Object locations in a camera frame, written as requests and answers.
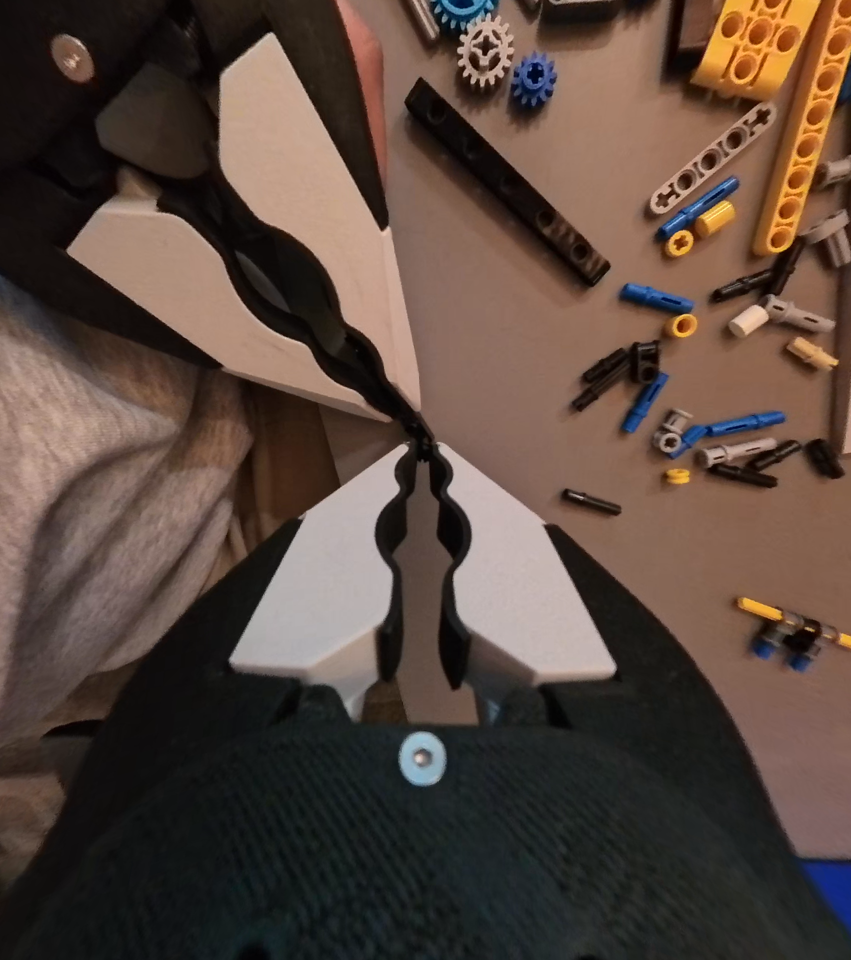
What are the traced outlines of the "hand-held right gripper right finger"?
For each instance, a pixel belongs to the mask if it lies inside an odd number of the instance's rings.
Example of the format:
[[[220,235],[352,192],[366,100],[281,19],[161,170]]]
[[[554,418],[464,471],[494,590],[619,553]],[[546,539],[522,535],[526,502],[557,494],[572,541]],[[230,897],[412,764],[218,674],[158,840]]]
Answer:
[[[443,578],[440,658],[454,690],[468,687],[493,725],[516,690],[604,682],[617,666],[552,529],[533,510],[439,442],[429,460]]]

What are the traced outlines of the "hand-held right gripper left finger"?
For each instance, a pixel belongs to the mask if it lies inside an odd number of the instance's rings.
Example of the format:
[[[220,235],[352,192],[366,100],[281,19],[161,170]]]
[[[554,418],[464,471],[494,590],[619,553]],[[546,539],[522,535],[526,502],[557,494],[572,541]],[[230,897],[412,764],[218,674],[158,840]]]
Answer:
[[[367,691],[401,659],[395,550],[417,464],[415,444],[401,443],[299,518],[229,658],[233,671],[332,688],[360,720]]]

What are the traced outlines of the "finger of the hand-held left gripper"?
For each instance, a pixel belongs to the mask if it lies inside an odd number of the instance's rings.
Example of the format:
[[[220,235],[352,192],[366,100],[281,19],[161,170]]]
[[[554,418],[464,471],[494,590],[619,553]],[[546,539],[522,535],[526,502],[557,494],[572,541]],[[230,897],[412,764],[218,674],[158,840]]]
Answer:
[[[275,34],[255,42],[219,84],[219,163],[267,226],[316,258],[345,324],[363,334],[384,377],[421,408],[419,367],[389,226],[380,228]]]
[[[392,235],[360,197],[114,198],[68,248],[224,372],[377,421],[419,422]]]

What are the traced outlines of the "small black lego pin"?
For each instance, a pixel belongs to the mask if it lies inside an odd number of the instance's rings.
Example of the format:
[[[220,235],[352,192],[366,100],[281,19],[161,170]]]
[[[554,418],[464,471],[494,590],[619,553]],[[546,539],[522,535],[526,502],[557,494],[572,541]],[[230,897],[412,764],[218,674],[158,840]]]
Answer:
[[[403,430],[413,444],[417,460],[419,462],[429,462],[432,459],[435,446],[432,429],[416,411],[405,412],[400,421]]]

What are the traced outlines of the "long black lego beam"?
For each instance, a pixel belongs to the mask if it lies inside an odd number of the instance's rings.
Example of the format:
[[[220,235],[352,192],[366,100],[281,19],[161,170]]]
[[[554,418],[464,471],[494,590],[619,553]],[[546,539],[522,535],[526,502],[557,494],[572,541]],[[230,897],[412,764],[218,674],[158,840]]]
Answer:
[[[579,281],[595,287],[607,276],[606,257],[425,78],[416,79],[404,104],[421,129]]]

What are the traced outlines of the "grey lego gear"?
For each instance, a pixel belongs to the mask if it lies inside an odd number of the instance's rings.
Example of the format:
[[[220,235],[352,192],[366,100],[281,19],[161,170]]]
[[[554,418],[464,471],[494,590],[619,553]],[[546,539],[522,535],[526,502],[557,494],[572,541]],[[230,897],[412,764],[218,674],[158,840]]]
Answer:
[[[487,13],[459,37],[457,67],[472,92],[489,92],[502,82],[515,54],[511,27],[499,15]]]

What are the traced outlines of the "grey lego connector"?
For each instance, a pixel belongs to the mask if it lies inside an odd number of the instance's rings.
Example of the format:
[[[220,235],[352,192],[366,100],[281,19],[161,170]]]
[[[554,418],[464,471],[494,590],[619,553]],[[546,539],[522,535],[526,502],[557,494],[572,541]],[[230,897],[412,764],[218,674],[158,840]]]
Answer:
[[[851,264],[849,225],[849,212],[847,208],[841,208],[803,231],[800,236],[807,246],[819,248],[820,256],[829,268],[840,270]]]
[[[681,408],[670,409],[653,434],[652,447],[667,457],[679,455],[684,448],[684,434],[691,426],[693,416]]]

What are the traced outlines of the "large light blue lego gear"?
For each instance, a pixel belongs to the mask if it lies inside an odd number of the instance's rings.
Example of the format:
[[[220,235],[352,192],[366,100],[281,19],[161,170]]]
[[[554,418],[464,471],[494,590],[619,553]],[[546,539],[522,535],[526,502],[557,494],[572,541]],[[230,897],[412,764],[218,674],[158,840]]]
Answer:
[[[474,23],[495,12],[499,5],[499,1],[429,1],[437,25],[448,34],[466,32]]]

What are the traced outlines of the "small dark blue lego gear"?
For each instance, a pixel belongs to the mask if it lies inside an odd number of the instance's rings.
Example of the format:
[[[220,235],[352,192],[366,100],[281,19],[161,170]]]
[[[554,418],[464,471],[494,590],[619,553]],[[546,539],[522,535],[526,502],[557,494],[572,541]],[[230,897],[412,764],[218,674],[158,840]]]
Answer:
[[[524,56],[515,66],[510,82],[510,94],[515,106],[534,111],[552,99],[558,74],[554,60],[542,52]]]

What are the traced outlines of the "long grey lego pin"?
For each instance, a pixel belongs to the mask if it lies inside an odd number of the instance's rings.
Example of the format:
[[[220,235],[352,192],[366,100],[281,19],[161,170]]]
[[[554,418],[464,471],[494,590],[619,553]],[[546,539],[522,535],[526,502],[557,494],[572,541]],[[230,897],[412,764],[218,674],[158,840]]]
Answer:
[[[737,443],[722,443],[704,447],[696,451],[696,462],[705,469],[728,466],[748,460],[762,453],[775,450],[776,438],[753,438]]]

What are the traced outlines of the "long blue lego pin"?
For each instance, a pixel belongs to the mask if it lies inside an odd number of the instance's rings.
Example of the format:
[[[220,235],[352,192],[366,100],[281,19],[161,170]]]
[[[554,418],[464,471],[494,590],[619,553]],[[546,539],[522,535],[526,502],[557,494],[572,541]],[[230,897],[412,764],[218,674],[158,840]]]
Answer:
[[[770,411],[725,419],[710,424],[694,424],[681,435],[678,447],[666,456],[675,460],[705,438],[721,438],[753,432],[769,426],[779,426],[787,421],[782,411]]]

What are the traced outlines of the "yellow axle lego assembly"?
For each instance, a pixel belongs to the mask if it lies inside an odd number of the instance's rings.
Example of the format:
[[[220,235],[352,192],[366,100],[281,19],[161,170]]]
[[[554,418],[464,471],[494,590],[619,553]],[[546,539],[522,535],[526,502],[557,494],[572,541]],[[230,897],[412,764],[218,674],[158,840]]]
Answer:
[[[833,625],[745,596],[737,597],[734,604],[762,623],[749,643],[749,651],[759,660],[768,662],[781,655],[785,666],[801,674],[807,672],[826,649],[834,647],[851,652],[851,634]]]

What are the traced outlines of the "short black lego piece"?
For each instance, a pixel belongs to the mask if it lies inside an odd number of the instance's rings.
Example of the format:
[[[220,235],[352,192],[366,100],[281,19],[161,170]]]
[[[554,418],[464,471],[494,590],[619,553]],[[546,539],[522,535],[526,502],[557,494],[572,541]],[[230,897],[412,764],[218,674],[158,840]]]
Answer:
[[[846,470],[832,444],[826,438],[808,441],[803,452],[812,469],[827,479],[838,480],[846,475]]]

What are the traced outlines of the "blue lego axle pin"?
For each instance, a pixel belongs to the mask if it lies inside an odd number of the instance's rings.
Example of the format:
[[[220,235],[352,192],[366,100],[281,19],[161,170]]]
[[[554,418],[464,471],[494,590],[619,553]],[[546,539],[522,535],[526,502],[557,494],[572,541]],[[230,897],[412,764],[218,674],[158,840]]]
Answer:
[[[725,201],[739,189],[740,185],[741,181],[737,176],[732,175],[725,178],[719,185],[714,186],[701,197],[682,207],[673,217],[660,225],[655,233],[655,240],[665,242],[673,234],[687,230],[700,215]]]

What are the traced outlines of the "tan lego pin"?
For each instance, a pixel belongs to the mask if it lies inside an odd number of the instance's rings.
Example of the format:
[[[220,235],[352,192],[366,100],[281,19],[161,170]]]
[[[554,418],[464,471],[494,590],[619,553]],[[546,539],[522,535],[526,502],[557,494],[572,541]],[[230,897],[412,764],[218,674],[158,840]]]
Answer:
[[[784,350],[804,365],[819,371],[831,372],[839,366],[839,360],[815,342],[803,337],[795,337],[784,346]]]

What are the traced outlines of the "thin grey lego liftarm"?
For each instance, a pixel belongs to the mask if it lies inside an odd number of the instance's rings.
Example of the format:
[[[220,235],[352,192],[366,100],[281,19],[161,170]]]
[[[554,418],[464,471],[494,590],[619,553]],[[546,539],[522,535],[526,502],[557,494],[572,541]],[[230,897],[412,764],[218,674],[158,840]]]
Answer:
[[[680,202],[772,129],[777,118],[778,107],[771,101],[759,102],[749,109],[652,192],[647,206],[649,215],[660,217],[676,209]]]

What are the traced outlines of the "dark brown lego beam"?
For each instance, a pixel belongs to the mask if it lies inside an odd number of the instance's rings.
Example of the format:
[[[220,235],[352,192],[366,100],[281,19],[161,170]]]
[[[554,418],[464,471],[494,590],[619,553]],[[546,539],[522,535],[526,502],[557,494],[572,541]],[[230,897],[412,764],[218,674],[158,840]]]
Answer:
[[[667,58],[679,62],[700,58],[712,37],[724,1],[671,1]]]

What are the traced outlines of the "yellow perforated lego block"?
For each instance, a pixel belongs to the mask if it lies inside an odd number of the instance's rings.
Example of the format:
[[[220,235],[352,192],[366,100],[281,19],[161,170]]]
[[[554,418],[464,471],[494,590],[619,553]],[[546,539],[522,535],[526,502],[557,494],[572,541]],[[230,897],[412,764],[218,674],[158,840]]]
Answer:
[[[818,1],[726,1],[691,83],[726,99],[771,100],[818,8]]]

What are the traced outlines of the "long yellow lego beam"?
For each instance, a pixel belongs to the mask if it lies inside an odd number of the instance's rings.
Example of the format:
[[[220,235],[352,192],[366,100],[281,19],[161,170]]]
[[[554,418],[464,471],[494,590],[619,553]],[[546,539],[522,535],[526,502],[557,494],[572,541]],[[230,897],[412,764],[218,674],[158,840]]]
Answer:
[[[851,1],[823,1],[813,18],[791,107],[751,245],[756,257],[786,251],[799,231],[851,60]]]

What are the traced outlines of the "person's grey sweater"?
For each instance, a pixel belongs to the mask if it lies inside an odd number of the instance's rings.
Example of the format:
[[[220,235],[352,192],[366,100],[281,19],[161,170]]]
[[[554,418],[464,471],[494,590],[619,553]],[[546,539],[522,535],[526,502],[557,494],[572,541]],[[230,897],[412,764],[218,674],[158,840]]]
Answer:
[[[191,606],[252,438],[239,380],[0,276],[0,748]]]

